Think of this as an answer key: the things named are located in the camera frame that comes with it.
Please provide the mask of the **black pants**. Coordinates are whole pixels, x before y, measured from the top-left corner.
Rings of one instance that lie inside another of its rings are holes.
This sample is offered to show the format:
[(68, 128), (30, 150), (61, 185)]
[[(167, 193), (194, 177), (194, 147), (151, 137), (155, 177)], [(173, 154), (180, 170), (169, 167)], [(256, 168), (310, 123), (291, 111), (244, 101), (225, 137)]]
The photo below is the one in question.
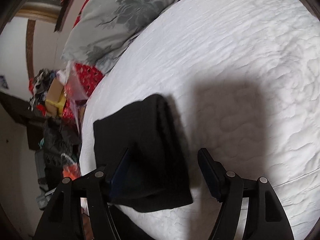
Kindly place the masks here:
[[(138, 212), (174, 209), (193, 203), (188, 166), (170, 107), (159, 94), (133, 102), (93, 123), (94, 154), (104, 167), (107, 200)], [(112, 199), (111, 179), (129, 148), (127, 198)]]

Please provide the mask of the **clear plastic bag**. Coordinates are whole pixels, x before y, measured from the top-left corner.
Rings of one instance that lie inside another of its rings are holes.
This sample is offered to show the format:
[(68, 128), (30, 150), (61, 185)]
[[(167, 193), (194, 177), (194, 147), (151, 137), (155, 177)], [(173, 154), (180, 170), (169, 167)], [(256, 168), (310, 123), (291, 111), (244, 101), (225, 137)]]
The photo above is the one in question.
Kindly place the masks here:
[(79, 109), (83, 106), (88, 100), (88, 96), (80, 82), (80, 79), (77, 75), (75, 64), (71, 61), (68, 61), (66, 66), (67, 81), (64, 86), (66, 98), (69, 100), (70, 109), (73, 113), (75, 124), (80, 132), (80, 121), (79, 121)]

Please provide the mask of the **cardboard box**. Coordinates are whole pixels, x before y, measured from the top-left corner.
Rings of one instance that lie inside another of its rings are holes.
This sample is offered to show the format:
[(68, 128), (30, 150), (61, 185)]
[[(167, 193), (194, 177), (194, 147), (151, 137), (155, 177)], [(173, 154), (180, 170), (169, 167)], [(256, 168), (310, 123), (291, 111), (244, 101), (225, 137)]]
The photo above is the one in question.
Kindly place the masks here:
[(65, 103), (66, 97), (64, 86), (55, 78), (50, 85), (44, 102), (48, 115), (54, 118), (62, 116)]

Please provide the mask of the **red floral quilt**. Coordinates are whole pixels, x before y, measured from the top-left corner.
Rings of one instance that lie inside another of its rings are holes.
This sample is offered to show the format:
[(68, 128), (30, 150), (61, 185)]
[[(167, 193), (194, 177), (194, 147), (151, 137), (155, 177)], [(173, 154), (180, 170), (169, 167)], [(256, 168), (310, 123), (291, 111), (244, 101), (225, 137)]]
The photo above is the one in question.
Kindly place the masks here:
[[(73, 27), (75, 27), (79, 23), (82, 11), (88, 2), (89, 0), (85, 0), (74, 22)], [(74, 68), (79, 78), (80, 85), (82, 85), (86, 95), (90, 97), (97, 85), (103, 79), (104, 75), (95, 66), (88, 66), (85, 64), (75, 63)]]

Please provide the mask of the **white quilted bedspread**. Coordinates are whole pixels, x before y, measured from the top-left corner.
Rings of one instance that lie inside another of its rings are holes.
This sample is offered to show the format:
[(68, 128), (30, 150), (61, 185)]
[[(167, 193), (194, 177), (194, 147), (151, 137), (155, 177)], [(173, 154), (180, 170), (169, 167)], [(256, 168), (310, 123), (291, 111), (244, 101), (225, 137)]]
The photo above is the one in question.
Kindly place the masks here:
[(197, 164), (266, 177), (295, 239), (319, 219), (319, 20), (299, 0), (181, 0), (153, 21), (92, 94), (80, 168), (95, 169), (93, 122), (158, 93), (188, 162), (193, 203), (138, 213), (155, 239), (207, 239), (220, 204)]

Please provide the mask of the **clothes pile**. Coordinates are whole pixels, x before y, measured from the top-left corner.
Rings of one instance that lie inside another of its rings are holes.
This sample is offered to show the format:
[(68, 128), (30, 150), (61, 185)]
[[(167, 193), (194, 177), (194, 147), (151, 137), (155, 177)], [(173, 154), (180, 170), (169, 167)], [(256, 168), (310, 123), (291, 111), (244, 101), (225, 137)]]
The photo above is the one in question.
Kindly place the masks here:
[(29, 104), (31, 111), (34, 111), (38, 105), (44, 106), (46, 96), (53, 80), (57, 76), (57, 72), (57, 70), (44, 68), (35, 77), (29, 79), (29, 92), (31, 92)]

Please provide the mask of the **grey floral pillow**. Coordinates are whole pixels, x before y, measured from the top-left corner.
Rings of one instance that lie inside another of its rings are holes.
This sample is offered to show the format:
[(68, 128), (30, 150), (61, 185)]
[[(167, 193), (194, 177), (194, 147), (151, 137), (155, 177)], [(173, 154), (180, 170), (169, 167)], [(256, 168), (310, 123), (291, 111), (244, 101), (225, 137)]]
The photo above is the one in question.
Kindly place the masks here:
[(180, 0), (88, 0), (73, 27), (62, 59), (95, 66), (106, 74), (134, 39)]

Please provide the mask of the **dark wooden headboard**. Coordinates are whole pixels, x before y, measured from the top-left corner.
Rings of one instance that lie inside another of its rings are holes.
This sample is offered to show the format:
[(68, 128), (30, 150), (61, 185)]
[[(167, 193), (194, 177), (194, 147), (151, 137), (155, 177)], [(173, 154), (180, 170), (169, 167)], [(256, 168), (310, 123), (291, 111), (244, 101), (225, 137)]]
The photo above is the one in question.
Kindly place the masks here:
[(56, 21), (54, 32), (61, 32), (74, 0), (61, 0), (61, 10)]

